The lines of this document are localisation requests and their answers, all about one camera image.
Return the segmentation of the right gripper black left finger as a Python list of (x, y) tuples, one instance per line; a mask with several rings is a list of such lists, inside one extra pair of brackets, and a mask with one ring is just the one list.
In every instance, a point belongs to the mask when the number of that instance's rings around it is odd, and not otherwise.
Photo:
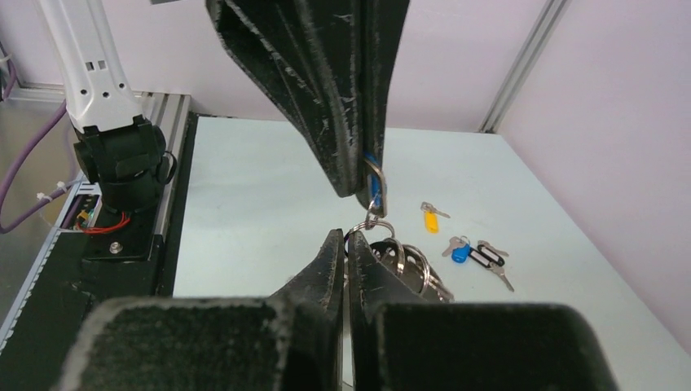
[(82, 324), (57, 390), (338, 390), (344, 235), (268, 297), (122, 297)]

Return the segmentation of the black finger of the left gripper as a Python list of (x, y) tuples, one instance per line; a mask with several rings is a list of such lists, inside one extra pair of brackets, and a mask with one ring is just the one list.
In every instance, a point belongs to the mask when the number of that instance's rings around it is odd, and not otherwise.
[(356, 1), (207, 1), (223, 49), (306, 140), (340, 197), (359, 189)]
[[(389, 91), (409, 4), (409, 1), (360, 3), (358, 98), (363, 158), (366, 152), (372, 153), (382, 170)], [(364, 183), (357, 197), (367, 209), (371, 205), (368, 172), (364, 160)]]

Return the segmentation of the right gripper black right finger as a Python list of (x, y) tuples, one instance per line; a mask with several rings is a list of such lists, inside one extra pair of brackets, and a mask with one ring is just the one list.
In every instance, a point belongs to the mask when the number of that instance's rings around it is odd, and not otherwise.
[(592, 327), (553, 303), (427, 301), (347, 240), (357, 390), (615, 390)]

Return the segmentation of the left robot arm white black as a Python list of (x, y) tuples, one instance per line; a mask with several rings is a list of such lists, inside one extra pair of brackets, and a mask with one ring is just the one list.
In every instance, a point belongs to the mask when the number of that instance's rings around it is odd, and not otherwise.
[[(38, 4), (64, 78), (75, 152), (112, 211), (157, 205), (165, 137), (126, 80), (100, 1)], [(225, 52), (306, 140), (334, 191), (387, 214), (381, 169), (406, 1), (207, 1)]]

